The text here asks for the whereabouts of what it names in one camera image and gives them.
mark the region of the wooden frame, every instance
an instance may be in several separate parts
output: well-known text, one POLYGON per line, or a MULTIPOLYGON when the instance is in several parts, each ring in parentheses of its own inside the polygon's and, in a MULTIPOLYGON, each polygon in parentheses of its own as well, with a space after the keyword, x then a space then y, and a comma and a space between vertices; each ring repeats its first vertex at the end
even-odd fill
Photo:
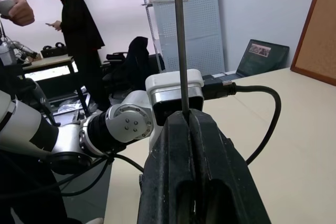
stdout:
POLYGON ((299 40, 299 43, 298 43, 298 47, 297 47, 297 50, 296 50, 296 53, 295 53, 295 56, 294 56, 294 59, 293 59, 293 62, 292 62, 292 65, 291 65, 290 69, 292 71, 296 72, 296 73, 303 74, 305 76, 312 77, 314 79, 317 79, 317 80, 320 80, 320 81, 323 81, 323 82, 326 82, 326 83, 329 83, 331 85, 336 86, 336 79, 328 77, 328 76, 324 76, 322 74, 315 73, 315 72, 312 72, 312 71, 309 71, 309 70, 306 70, 306 69, 302 69, 302 68, 299 68, 299 67, 296 66, 298 57, 300 55, 300 50, 301 50, 303 41, 305 39, 305 36, 306 36, 307 30, 308 30, 309 23, 311 21, 311 17, 313 15, 316 3, 317 3, 317 0, 312 0, 311 6, 310 6, 310 9, 309 9, 309 12, 308 12, 307 20, 306 20, 305 25, 303 27, 303 31, 302 31, 302 34, 301 34, 301 37, 300 37, 300 40, 299 40))

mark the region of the table surface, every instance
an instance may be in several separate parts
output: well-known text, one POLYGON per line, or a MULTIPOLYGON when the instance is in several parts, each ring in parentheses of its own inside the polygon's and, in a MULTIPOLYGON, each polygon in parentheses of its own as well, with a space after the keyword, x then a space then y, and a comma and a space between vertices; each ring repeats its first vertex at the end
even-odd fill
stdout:
MULTIPOLYGON (((336 219, 336 87, 282 69, 236 80, 238 85, 265 85, 282 99, 277 127, 264 151, 249 166, 271 222, 334 223, 336 219)), ((265 93, 239 93, 206 101, 220 130, 244 158, 263 139, 274 113, 265 93)), ((122 154, 141 165, 148 139, 122 154)), ((136 223, 140 199, 139 172, 115 160, 104 224, 136 223)))
POLYGON ((59 63, 63 63, 63 62, 72 61, 72 60, 73 59, 69 57, 68 55, 44 58, 42 60, 33 61, 31 63, 31 66, 24 67, 23 70, 36 69, 36 68, 41 68, 45 66, 52 66, 52 65, 59 64, 59 63))

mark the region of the white device in hand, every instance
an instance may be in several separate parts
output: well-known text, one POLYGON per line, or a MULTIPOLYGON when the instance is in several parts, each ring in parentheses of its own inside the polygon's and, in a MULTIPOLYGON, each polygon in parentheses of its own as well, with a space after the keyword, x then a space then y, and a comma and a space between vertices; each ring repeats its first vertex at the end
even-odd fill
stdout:
POLYGON ((0 14, 9 16, 9 11, 16 5, 14 0, 0 0, 0 14))

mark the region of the laptop screen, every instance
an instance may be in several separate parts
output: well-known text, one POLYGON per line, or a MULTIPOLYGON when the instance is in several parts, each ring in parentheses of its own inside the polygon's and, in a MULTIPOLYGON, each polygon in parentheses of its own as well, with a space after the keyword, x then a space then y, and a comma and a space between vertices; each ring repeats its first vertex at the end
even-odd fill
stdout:
POLYGON ((250 40, 237 74, 247 77, 278 70, 285 66, 289 47, 259 40, 250 40))

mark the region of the human hand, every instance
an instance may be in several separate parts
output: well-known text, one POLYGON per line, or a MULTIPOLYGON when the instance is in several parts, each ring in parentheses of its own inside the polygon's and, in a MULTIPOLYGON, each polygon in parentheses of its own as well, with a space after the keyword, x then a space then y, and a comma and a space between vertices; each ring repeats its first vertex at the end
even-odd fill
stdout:
POLYGON ((15 25, 27 26, 35 21, 34 12, 26 0, 13 0, 16 5, 9 11, 9 16, 1 18, 9 19, 15 25))
POLYGON ((61 21, 59 21, 59 20, 55 21, 52 24, 46 23, 46 25, 52 26, 56 31, 61 31, 62 30, 62 28, 61 28, 61 21))

